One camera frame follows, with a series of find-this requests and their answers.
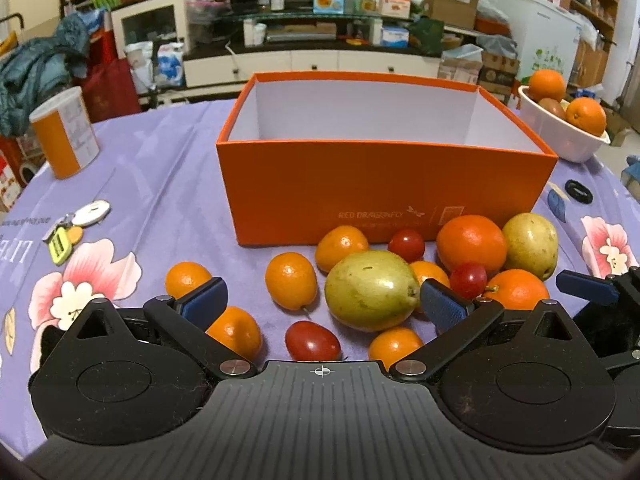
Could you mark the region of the kumquat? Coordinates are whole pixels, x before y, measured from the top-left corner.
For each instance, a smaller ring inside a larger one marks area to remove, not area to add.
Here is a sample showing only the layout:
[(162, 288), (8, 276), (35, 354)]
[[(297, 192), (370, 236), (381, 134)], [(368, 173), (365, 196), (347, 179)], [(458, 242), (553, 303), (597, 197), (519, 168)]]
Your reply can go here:
[(371, 361), (380, 361), (386, 370), (423, 346), (420, 336), (410, 328), (397, 326), (376, 336), (368, 351)]
[(334, 266), (351, 254), (369, 249), (367, 237), (354, 226), (338, 226), (326, 233), (314, 252), (318, 269), (329, 273)]
[(257, 322), (238, 307), (226, 307), (206, 334), (249, 361), (255, 361), (262, 350), (262, 331)]
[(172, 266), (165, 276), (165, 289), (169, 296), (179, 299), (208, 282), (213, 277), (205, 266), (183, 261)]
[(318, 294), (314, 267), (298, 252), (273, 257), (265, 272), (265, 284), (271, 299), (288, 311), (310, 306)]

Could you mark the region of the small orange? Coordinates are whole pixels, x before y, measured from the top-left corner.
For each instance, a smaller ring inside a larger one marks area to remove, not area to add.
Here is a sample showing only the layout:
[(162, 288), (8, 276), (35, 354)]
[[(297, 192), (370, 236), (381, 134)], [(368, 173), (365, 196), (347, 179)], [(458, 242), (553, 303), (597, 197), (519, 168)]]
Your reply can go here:
[(486, 285), (483, 296), (498, 301), (506, 310), (522, 311), (533, 310), (539, 301), (550, 298), (544, 282), (521, 269), (498, 273)]

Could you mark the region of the kumquat hidden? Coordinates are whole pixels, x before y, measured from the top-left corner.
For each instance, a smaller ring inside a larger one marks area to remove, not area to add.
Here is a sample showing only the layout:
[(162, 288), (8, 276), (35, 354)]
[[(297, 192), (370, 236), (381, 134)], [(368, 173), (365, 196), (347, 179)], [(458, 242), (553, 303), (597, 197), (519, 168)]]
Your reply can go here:
[(450, 286), (447, 273), (436, 263), (421, 260), (410, 263), (409, 266), (419, 285), (422, 285), (426, 280), (435, 280), (446, 287)]

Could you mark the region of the yellow passion fruit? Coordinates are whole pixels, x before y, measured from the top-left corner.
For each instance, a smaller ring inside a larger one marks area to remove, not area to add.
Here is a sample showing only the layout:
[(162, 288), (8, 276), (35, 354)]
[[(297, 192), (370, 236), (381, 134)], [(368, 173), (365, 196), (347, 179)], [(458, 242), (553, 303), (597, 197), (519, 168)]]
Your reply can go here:
[(523, 212), (502, 229), (506, 238), (506, 270), (521, 269), (547, 281), (558, 264), (559, 240), (554, 225), (540, 214)]

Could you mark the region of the large orange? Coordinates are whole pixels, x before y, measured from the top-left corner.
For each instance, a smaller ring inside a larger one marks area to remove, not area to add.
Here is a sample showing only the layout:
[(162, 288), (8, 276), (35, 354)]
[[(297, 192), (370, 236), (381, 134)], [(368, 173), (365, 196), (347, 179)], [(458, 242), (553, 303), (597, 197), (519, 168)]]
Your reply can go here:
[(436, 252), (440, 263), (452, 272), (463, 263), (478, 263), (488, 276), (506, 263), (506, 238), (490, 219), (467, 214), (449, 220), (437, 233)]

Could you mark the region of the large green-yellow passion fruit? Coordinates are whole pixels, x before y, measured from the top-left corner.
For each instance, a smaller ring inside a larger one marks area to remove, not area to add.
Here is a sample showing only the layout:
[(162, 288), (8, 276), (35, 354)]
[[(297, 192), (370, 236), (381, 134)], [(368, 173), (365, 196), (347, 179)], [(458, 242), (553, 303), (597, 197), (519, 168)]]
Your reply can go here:
[(420, 304), (420, 284), (393, 252), (366, 250), (341, 260), (324, 283), (326, 304), (338, 322), (373, 333), (405, 322)]

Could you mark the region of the red cherry tomato right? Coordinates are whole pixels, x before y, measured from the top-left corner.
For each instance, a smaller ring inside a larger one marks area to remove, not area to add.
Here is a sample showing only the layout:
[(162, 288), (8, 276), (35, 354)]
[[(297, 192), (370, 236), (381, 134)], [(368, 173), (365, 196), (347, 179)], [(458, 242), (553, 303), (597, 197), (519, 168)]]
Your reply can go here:
[(464, 299), (473, 300), (483, 295), (488, 279), (484, 266), (467, 262), (451, 272), (449, 281), (453, 292)]

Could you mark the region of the red cherry tomato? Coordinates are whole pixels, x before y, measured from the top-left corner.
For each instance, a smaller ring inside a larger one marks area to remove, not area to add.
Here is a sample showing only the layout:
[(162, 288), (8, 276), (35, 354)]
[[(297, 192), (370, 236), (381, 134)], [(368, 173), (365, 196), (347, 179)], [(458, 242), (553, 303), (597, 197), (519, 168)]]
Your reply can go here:
[(488, 279), (484, 266), (467, 262), (451, 272), (449, 281), (453, 292), (464, 299), (473, 300), (483, 295)]
[(387, 250), (403, 258), (406, 263), (414, 263), (423, 258), (425, 242), (416, 230), (402, 229), (392, 236), (387, 244)]
[(285, 347), (291, 358), (298, 362), (338, 361), (342, 355), (337, 336), (309, 321), (299, 321), (288, 328)]

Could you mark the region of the purple floral tablecloth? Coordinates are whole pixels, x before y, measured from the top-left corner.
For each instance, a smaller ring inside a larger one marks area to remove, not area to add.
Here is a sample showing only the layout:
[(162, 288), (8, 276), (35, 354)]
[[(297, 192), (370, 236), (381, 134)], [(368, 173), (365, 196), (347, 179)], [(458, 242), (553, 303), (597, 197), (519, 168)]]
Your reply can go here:
[[(273, 247), (235, 239), (216, 140), (228, 101), (131, 115), (96, 125), (99, 156), (75, 177), (49, 169), (34, 180), (1, 223), (1, 441), (26, 456), (44, 441), (27, 390), (48, 326), (67, 328), (94, 296), (136, 308), (165, 290), (176, 263), (205, 266), (228, 285), (232, 306), (262, 330), (262, 357), (284, 360), (294, 316), (277, 307), (264, 274)], [(74, 212), (107, 200), (111, 212), (88, 228)], [(62, 266), (47, 241), (64, 226), (73, 251)]]

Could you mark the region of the orange in bowl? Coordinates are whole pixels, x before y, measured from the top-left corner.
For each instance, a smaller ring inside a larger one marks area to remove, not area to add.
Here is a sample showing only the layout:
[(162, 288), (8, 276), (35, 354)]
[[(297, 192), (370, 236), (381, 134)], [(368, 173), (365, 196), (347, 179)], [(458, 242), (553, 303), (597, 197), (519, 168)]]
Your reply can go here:
[(606, 114), (603, 107), (595, 99), (581, 96), (567, 105), (566, 121), (592, 136), (600, 138), (606, 128)]
[(535, 102), (552, 99), (560, 102), (565, 96), (566, 83), (555, 70), (536, 70), (528, 81), (528, 96)]

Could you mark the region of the brown kiwi in bowl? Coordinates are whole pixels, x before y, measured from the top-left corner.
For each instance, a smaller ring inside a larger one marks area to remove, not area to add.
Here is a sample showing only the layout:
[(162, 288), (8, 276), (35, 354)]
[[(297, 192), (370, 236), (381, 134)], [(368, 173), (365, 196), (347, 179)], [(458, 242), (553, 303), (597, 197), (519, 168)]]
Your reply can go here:
[(559, 101), (552, 98), (543, 98), (538, 101), (538, 105), (553, 116), (561, 120), (566, 120), (566, 111)]

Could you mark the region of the orange cardboard box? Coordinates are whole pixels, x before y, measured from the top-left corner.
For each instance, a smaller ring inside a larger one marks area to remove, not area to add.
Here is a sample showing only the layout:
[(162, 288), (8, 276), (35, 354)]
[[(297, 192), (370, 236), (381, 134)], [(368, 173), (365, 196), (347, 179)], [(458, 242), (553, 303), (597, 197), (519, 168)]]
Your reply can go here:
[(474, 84), (354, 72), (254, 75), (216, 148), (243, 246), (313, 245), (337, 226), (432, 240), (462, 214), (503, 224), (558, 161)]

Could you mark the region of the orange in bowl back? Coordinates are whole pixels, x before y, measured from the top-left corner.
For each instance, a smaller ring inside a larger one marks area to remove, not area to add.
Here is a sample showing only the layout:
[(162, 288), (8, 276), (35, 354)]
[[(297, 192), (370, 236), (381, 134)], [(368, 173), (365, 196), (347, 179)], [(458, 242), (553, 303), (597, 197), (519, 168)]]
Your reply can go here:
[(552, 99), (560, 102), (565, 96), (566, 83), (555, 70), (536, 70), (528, 81), (528, 96), (535, 102)]

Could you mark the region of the white chest freezer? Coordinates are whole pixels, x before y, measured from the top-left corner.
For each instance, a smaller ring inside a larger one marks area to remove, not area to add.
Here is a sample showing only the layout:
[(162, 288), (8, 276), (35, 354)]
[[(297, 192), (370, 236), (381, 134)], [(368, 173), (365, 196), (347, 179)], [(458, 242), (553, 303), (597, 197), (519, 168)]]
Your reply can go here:
[(548, 0), (488, 0), (509, 20), (518, 48), (518, 81), (526, 84), (537, 70), (555, 70), (570, 79), (582, 21)]

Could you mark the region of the teal jacket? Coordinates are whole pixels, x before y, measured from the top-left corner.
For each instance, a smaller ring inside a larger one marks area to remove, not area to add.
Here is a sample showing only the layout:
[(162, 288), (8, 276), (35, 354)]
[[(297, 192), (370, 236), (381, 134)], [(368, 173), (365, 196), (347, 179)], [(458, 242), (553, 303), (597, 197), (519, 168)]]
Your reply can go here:
[(29, 39), (1, 61), (2, 136), (25, 134), (36, 107), (87, 76), (89, 42), (87, 26), (72, 14), (52, 36)]

